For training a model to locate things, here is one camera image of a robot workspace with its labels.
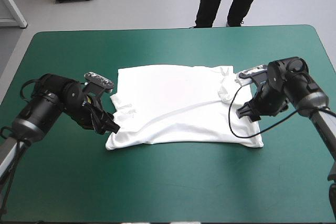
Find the green table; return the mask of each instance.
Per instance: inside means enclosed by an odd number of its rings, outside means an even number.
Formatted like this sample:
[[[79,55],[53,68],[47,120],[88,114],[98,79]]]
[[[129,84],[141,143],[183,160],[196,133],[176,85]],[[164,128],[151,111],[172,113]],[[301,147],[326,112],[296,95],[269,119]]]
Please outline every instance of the green table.
[[[233,65],[241,71],[292,56],[305,58],[335,110],[336,75],[311,26],[38,33],[0,106],[0,125],[24,107],[21,84],[44,73],[83,80],[94,71],[117,82],[119,68]],[[103,104],[114,112],[108,95]],[[288,113],[263,118],[261,128]],[[327,182],[333,159],[298,115],[263,134],[259,149],[173,143],[108,152],[107,137],[62,115],[19,164],[4,219],[334,221]]]

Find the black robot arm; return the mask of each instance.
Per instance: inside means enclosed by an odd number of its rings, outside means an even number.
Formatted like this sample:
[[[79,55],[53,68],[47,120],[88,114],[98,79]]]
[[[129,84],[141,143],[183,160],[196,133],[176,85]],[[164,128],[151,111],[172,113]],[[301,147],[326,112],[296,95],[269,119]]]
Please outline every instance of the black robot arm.
[[[86,73],[84,77],[84,85],[54,74],[45,74],[23,84],[20,96],[28,104],[11,127],[0,130],[0,135],[6,139],[0,146],[0,191],[27,147],[42,140],[62,112],[82,128],[95,130],[98,134],[106,131],[116,133],[119,130],[120,127],[113,121],[113,115],[103,109],[100,100],[104,92],[112,91],[113,82],[93,72]],[[30,83],[35,83],[35,86],[31,100],[27,100],[23,88]],[[4,130],[11,132],[9,137],[4,136]]]
[[[335,113],[328,108],[329,98],[309,75],[303,59],[292,57],[244,70],[236,81],[241,86],[257,85],[254,97],[237,110],[239,118],[248,116],[250,121],[257,121],[263,115],[276,116],[290,102],[300,115],[310,119],[336,161]],[[328,180],[336,182],[336,163]],[[329,198],[336,216],[336,183],[330,186]]]

